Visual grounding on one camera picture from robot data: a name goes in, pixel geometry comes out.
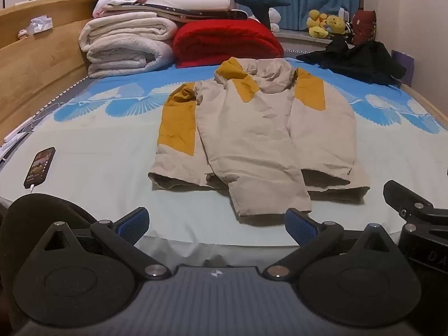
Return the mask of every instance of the blue gripper pad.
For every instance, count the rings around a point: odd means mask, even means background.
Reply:
[[[134,245],[149,229],[150,219],[146,208],[139,207],[114,223],[115,233]]]
[[[295,214],[292,210],[287,210],[284,216],[284,226],[288,234],[301,246],[319,234],[317,227]]]

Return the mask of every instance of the yellow plush toy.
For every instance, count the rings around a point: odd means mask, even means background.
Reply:
[[[306,27],[310,31],[312,28],[319,28],[314,29],[312,33],[310,32],[310,35],[314,38],[324,38],[328,35],[328,32],[330,29],[328,29],[328,25],[326,24],[326,20],[328,16],[324,13],[320,13],[318,10],[311,10],[308,14],[309,18],[306,21]]]
[[[328,31],[326,31],[325,29],[321,28],[320,26],[314,26],[313,28],[310,28],[308,30],[308,33],[310,34],[310,36],[312,36],[313,38],[326,38],[328,36]]]
[[[319,26],[320,25],[320,13],[317,10],[311,10],[310,13],[308,14],[309,18],[306,21],[306,27],[308,29],[313,28],[315,26]]]
[[[344,34],[346,32],[345,22],[336,15],[330,15],[326,19],[326,27],[328,32],[333,34]]]

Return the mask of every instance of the black jacket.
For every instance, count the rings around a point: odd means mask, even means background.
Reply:
[[[406,73],[406,68],[392,59],[383,43],[368,41],[349,49],[341,35],[335,35],[326,50],[299,55],[297,59],[378,85],[395,85],[394,77],[400,79]]]

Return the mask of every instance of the red blanket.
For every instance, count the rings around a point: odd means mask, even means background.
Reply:
[[[235,58],[283,58],[283,48],[259,22],[248,20],[204,20],[179,29],[173,42],[177,66],[221,64]]]

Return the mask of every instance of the bed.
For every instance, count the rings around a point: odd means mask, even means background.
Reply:
[[[0,13],[7,26],[0,34],[0,137],[38,113],[26,128],[31,134],[0,163],[0,196],[13,201],[27,194],[23,180],[33,157],[54,146],[48,177],[34,192],[70,200],[98,220],[144,206],[151,226],[136,246],[169,267],[264,268],[292,252],[297,244],[281,221],[240,222],[226,191],[164,191],[152,184],[147,173],[163,103],[182,83],[211,78],[216,66],[86,79],[78,36],[96,1],[41,0]],[[53,30],[16,41],[27,21],[42,14],[53,18]],[[351,104],[358,157],[371,184],[362,204],[313,202],[310,217],[351,230],[380,223],[397,239],[404,221],[382,197],[390,179],[448,207],[448,120],[440,111],[409,87],[368,85],[287,60],[332,84]]]

